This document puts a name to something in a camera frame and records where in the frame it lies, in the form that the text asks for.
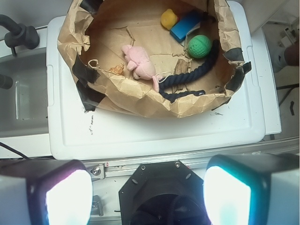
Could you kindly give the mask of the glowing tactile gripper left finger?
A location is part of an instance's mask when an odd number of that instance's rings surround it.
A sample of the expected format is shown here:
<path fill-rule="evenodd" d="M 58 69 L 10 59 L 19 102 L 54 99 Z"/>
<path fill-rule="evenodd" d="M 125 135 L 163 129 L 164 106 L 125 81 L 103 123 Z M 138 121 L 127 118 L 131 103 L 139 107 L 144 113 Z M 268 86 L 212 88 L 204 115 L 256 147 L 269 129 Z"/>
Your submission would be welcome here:
<path fill-rule="evenodd" d="M 0 163 L 2 225 L 85 225 L 93 187 L 79 160 L 3 160 Z"/>

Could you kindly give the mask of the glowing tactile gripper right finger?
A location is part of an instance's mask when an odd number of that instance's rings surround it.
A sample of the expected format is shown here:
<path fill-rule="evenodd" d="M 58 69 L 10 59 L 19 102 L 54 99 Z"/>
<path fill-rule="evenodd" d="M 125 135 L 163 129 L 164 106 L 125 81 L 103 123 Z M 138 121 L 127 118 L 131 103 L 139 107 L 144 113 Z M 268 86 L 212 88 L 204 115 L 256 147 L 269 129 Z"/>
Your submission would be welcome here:
<path fill-rule="evenodd" d="M 215 155 L 207 165 L 203 196 L 214 225 L 298 225 L 300 157 Z"/>

